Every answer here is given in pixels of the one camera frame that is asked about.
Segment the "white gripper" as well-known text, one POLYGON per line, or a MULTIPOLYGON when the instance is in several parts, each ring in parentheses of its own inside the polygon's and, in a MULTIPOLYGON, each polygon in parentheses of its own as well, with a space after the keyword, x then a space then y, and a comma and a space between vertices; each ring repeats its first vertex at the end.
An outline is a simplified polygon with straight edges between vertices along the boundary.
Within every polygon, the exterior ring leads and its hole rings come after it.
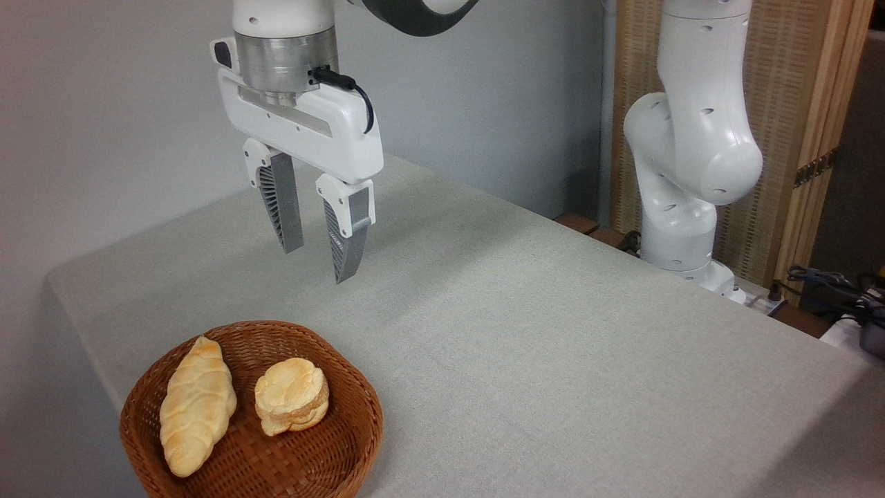
POLYGON ((234 35, 211 44, 218 84, 243 145, 250 185, 259 191, 285 253, 304 244, 293 158, 319 168, 335 283, 356 274, 376 222, 373 181, 384 154, 378 123, 356 91, 321 83, 337 67, 334 35, 260 38, 234 35))

